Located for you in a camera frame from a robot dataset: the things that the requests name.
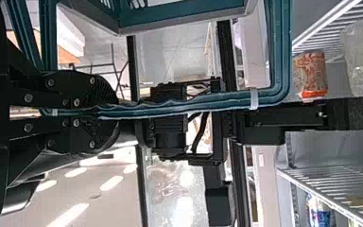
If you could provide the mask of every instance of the bottle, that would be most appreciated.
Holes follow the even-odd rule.
[[[310,227],[337,227],[335,211],[317,197],[306,196],[306,209]]]

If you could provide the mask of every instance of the white cable tie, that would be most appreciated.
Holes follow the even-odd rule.
[[[58,109],[53,109],[52,110],[52,115],[53,116],[58,116]]]
[[[259,106],[258,89],[256,87],[250,87],[251,105],[250,110],[255,111]]]

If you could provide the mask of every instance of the bolt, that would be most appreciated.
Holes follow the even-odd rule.
[[[318,117],[326,118],[328,115],[326,115],[324,112],[318,112]]]
[[[95,148],[95,142],[94,142],[94,140],[90,142],[90,148]]]
[[[64,126],[64,127],[67,127],[69,125],[69,120],[65,119],[63,122],[61,122],[61,124]]]
[[[26,94],[25,95],[25,102],[26,103],[32,102],[32,99],[33,99],[33,95],[32,94]]]
[[[48,145],[50,148],[54,147],[54,145],[55,145],[55,140],[49,140],[47,145]]]
[[[29,133],[29,132],[31,132],[31,131],[32,131],[32,129],[33,129],[33,128],[34,128],[34,127],[33,127],[33,125],[32,125],[32,124],[30,124],[30,123],[25,124],[25,132]]]
[[[79,106],[79,105],[80,105],[80,99],[76,98],[76,99],[75,99],[75,106],[77,107],[77,106]]]
[[[53,87],[54,85],[55,85],[55,80],[50,79],[50,80],[48,81],[48,86],[49,86],[49,87]]]
[[[7,152],[8,151],[8,146],[7,145],[0,145],[0,154],[3,154],[4,152]]]
[[[74,121],[73,121],[73,126],[74,126],[74,127],[78,127],[78,126],[80,126],[80,121],[79,121],[78,119],[74,120]]]

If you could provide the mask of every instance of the food package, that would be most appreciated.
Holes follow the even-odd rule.
[[[328,93],[325,55],[323,52],[305,52],[294,57],[293,72],[297,95],[303,101],[323,98]]]

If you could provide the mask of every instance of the wire shelf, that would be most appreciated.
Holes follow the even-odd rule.
[[[363,226],[363,166],[278,169],[278,175]]]
[[[343,59],[340,33],[359,20],[363,20],[363,0],[341,1],[293,41],[293,56],[309,50],[322,50],[326,62]]]

